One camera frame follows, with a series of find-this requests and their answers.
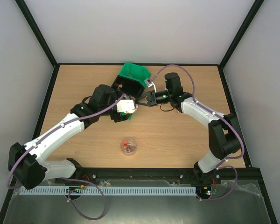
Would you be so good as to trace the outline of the black bin with lollipops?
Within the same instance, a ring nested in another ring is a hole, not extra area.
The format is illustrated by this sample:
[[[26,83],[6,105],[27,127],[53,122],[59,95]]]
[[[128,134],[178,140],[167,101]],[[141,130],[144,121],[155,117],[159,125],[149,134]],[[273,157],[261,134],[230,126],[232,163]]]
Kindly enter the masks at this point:
[[[130,95],[133,98],[139,98],[145,89],[138,79],[121,75],[117,75],[111,87],[114,90],[119,89],[126,95]]]

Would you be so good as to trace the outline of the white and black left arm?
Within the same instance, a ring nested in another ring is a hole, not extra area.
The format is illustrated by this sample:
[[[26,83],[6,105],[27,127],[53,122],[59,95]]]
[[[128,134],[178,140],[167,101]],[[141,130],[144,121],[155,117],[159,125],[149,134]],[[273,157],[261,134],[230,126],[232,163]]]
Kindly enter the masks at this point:
[[[71,178],[78,166],[75,161],[48,161],[47,158],[68,139],[98,122],[101,116],[121,122],[127,120],[136,108],[131,96],[108,85],[99,85],[91,96],[76,104],[47,132],[23,145],[16,142],[10,147],[7,187],[13,189],[12,177],[25,189],[33,189],[45,180]]]

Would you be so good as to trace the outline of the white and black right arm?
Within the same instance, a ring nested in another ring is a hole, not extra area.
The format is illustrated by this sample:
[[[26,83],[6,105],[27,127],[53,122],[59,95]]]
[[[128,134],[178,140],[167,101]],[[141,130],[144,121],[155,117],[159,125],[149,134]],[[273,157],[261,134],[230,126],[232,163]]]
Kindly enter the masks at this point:
[[[169,103],[173,109],[191,116],[208,129],[210,151],[195,165],[194,177],[200,182],[210,178],[210,171],[218,169],[238,150],[244,152],[238,119],[234,114],[223,114],[198,102],[194,95],[183,90],[177,73],[165,75],[164,91],[148,91],[136,99],[136,103],[152,107]]]

